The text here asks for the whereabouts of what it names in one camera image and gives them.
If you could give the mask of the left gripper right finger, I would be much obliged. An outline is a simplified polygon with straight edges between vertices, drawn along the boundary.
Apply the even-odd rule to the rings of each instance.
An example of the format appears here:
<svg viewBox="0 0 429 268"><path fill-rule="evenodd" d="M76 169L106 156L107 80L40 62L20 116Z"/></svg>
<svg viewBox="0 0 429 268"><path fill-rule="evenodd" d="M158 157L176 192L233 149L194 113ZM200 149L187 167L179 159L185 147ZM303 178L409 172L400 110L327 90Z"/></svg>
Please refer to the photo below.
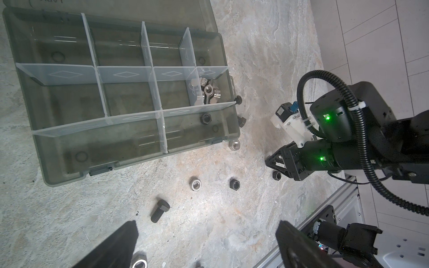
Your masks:
<svg viewBox="0 0 429 268"><path fill-rule="evenodd" d="M323 253L303 232L280 221L275 237L286 268L334 268L335 261Z"/></svg>

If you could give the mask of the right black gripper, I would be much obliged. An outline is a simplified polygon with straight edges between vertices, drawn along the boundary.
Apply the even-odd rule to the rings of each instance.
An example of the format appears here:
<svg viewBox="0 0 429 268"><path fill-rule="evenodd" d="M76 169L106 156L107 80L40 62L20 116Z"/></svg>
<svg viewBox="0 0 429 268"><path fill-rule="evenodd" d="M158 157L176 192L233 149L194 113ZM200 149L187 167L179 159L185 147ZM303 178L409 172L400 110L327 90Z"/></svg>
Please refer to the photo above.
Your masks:
<svg viewBox="0 0 429 268"><path fill-rule="evenodd" d="M307 142L302 148L293 142L268 156L265 164L273 171L279 171L282 177L295 181L303 181L316 171L339 170L332 143L325 140Z"/></svg>

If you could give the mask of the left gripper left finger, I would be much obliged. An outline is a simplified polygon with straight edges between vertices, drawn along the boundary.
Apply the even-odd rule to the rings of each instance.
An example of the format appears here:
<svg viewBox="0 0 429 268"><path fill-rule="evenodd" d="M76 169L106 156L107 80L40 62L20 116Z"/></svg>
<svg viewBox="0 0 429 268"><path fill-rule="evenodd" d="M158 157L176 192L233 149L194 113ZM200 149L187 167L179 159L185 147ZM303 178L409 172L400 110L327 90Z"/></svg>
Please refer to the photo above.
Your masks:
<svg viewBox="0 0 429 268"><path fill-rule="evenodd" d="M74 268L129 268L139 236L136 221L127 221Z"/></svg>

